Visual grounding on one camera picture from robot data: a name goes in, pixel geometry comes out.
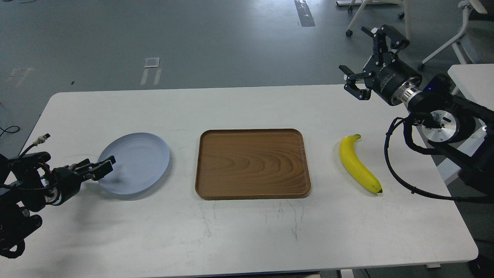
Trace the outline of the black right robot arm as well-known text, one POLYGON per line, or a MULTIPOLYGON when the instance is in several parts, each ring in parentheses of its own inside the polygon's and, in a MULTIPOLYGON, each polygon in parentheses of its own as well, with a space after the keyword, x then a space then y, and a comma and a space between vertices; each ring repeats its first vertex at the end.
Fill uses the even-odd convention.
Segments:
POLYGON ((404 104, 409 115, 395 118, 385 136, 386 165, 411 193, 423 197, 493 203, 493 111, 450 91, 451 79, 437 74, 421 89, 422 76, 398 57, 409 40, 393 26, 361 30, 372 38, 372 55, 361 73, 346 65, 339 69, 346 76, 344 89, 358 100, 379 95, 388 105, 404 104), (404 181, 391 166, 389 143, 394 130, 403 125, 406 145, 424 155, 443 155, 459 166, 462 181, 481 192, 481 197, 445 197, 426 192, 404 181))

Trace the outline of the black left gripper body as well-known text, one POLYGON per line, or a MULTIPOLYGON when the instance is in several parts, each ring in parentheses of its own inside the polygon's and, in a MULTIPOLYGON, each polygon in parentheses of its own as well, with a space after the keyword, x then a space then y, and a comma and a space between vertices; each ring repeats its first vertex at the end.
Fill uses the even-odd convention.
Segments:
POLYGON ((58 167, 53 169, 51 185, 56 189, 55 198, 49 201, 50 205, 61 205, 74 197, 81 189, 83 174, 69 168, 58 167))

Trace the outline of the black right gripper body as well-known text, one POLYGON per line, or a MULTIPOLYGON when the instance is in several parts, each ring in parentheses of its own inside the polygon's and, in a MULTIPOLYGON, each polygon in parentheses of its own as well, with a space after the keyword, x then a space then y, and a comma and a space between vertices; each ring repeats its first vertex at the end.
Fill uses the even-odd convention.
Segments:
POLYGON ((419 86, 422 82, 422 75, 399 58, 385 58, 383 65, 378 66, 371 57, 365 65, 365 72, 374 73, 374 76, 365 78, 365 86, 390 106, 402 103, 397 90, 404 83, 419 86))

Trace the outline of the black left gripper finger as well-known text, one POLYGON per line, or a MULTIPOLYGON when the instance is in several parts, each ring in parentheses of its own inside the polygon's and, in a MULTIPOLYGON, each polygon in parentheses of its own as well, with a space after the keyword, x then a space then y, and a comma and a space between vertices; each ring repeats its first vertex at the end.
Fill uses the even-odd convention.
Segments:
POLYGON ((104 178, 104 176, 111 173, 112 171, 112 164, 91 164, 89 166, 83 167, 81 176, 84 178, 85 181, 99 181, 101 178, 104 178))
POLYGON ((109 156, 102 161, 92 163, 89 159, 71 165, 71 171, 76 173, 110 173, 116 158, 109 156))

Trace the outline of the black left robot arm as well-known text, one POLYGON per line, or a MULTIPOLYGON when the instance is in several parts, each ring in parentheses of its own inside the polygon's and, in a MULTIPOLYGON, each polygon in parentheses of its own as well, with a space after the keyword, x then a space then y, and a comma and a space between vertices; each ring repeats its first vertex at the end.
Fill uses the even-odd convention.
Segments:
POLYGON ((47 205, 60 206, 81 190, 83 182, 99 181, 113 171, 115 157, 92 163, 81 162, 50 169, 47 152, 29 153, 50 137, 38 137, 19 156, 1 156, 0 253, 15 259, 26 248, 25 239, 42 225, 37 213, 47 205))

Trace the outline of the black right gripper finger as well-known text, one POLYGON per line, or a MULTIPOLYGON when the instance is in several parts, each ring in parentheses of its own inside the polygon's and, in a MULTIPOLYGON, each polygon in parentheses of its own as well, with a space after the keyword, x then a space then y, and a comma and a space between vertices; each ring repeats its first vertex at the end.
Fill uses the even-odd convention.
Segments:
POLYGON ((384 64, 385 59, 394 59, 398 53, 410 45, 410 41, 395 27, 384 24, 372 30, 360 28, 366 35, 372 37, 372 56, 374 64, 384 64))
POLYGON ((364 70, 361 73, 354 73, 346 65, 339 65, 339 69, 344 73, 346 84, 344 90, 353 95, 358 100, 369 100, 371 92, 369 89, 361 89, 357 86, 356 81, 364 80, 365 78, 371 78, 372 72, 364 70))

